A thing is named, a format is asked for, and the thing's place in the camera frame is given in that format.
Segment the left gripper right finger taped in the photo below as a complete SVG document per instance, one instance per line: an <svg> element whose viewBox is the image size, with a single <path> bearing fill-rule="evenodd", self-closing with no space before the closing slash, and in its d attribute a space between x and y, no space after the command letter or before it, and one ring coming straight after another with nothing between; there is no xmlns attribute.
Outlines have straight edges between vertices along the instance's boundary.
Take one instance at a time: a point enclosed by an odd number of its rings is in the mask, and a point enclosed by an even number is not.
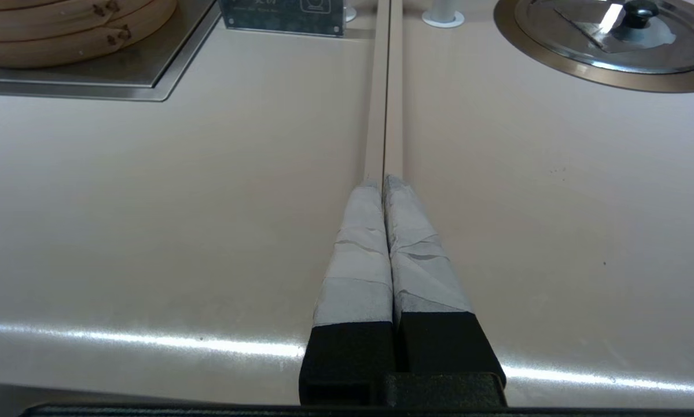
<svg viewBox="0 0 694 417"><path fill-rule="evenodd" d="M506 375L417 193L384 182L399 363L412 373Z"/></svg>

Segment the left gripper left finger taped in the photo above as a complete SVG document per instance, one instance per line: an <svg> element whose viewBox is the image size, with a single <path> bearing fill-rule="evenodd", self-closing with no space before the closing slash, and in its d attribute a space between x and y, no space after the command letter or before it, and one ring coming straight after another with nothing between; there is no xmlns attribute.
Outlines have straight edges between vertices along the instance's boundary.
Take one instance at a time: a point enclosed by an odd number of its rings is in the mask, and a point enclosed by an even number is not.
<svg viewBox="0 0 694 417"><path fill-rule="evenodd" d="M302 405L379 405L395 371L394 286L379 186L350 193L299 373Z"/></svg>

